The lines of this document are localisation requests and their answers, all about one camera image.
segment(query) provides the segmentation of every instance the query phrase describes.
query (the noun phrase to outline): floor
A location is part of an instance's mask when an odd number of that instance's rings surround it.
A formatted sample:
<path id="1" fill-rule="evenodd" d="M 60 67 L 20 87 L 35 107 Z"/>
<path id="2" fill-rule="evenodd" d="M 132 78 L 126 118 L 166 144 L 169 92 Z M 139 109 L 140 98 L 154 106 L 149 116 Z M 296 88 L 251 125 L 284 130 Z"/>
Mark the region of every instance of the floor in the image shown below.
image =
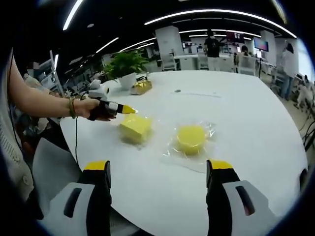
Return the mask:
<path id="1" fill-rule="evenodd" d="M 157 63 L 155 61 L 150 62 L 147 64 L 147 70 L 149 72 L 161 72 L 162 71 L 162 66 L 158 67 Z M 266 84 L 266 86 L 269 86 L 271 83 L 271 76 L 267 75 L 265 73 L 260 74 L 260 79 Z M 283 103 L 289 114 L 291 115 L 296 127 L 300 131 L 301 138 L 306 134 L 306 131 L 309 127 L 309 125 L 314 121 L 312 116 L 310 116 L 307 120 L 307 117 L 309 116 L 309 112 L 306 112 L 306 109 L 297 109 L 294 106 L 293 101 L 287 101 L 285 99 L 282 99 L 278 96 L 279 100 Z M 308 163 L 310 165 L 315 164 L 315 147 L 312 146 L 308 152 L 307 152 L 307 159 Z"/>

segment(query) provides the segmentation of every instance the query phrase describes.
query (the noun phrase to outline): black ceiling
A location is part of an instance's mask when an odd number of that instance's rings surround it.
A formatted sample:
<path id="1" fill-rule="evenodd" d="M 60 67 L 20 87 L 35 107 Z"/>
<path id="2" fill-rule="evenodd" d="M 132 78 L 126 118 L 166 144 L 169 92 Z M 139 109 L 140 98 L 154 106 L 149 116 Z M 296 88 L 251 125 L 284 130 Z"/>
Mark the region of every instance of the black ceiling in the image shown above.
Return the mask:
<path id="1" fill-rule="evenodd" d="M 36 42 L 32 43 L 33 58 L 43 62 L 49 58 L 49 50 L 59 54 L 57 72 L 61 78 L 64 72 L 82 63 L 79 61 L 69 65 L 72 60 L 94 54 L 116 37 L 119 39 L 94 58 L 152 38 L 156 29 L 169 25 L 178 27 L 180 31 L 227 29 L 256 34 L 268 27 L 284 37 L 290 37 L 269 23 L 228 13 L 189 14 L 144 25 L 147 21 L 181 11 L 210 8 L 238 10 L 264 17 L 293 33 L 297 32 L 292 24 L 284 25 L 269 0 L 83 0 L 69 28 L 63 31 L 63 25 L 75 3 L 76 0 L 50 0 L 48 5 L 36 10 L 28 22 L 28 27 L 31 28 L 29 32 L 34 32 L 31 34 L 32 41 Z"/>

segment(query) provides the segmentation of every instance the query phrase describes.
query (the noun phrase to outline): desk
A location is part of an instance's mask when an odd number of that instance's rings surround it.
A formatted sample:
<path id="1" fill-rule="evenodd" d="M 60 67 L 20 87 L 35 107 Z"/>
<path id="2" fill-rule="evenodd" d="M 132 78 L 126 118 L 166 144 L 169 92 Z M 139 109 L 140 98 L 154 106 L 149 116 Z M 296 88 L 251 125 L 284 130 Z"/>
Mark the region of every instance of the desk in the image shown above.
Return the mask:
<path id="1" fill-rule="evenodd" d="M 109 97 L 154 119 L 155 134 L 145 148 L 119 141 L 122 115 L 112 122 L 78 119 L 79 166 L 111 161 L 117 212 L 155 236 L 207 235 L 206 174 L 161 161 L 174 127 L 201 120 L 216 124 L 214 158 L 231 163 L 241 180 L 269 199 L 276 215 L 288 212 L 306 154 L 286 108 L 259 78 L 198 70 L 151 73 L 149 79 L 153 89 L 144 95 L 129 95 L 116 83 Z M 61 127 L 75 155 L 75 120 L 63 118 Z"/>

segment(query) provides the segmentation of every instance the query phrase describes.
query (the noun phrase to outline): hand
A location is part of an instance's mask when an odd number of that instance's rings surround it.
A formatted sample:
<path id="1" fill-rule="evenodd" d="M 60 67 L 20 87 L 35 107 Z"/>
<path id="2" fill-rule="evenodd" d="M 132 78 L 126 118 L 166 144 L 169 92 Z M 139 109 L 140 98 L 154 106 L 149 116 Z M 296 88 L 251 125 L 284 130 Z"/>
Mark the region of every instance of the hand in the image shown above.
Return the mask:
<path id="1" fill-rule="evenodd" d="M 91 98 L 87 98 L 85 100 L 75 99 L 73 105 L 78 116 L 88 119 L 91 115 L 91 110 L 99 105 L 99 101 Z M 115 118 L 115 116 L 110 115 L 106 117 L 98 117 L 97 120 L 110 121 Z"/>

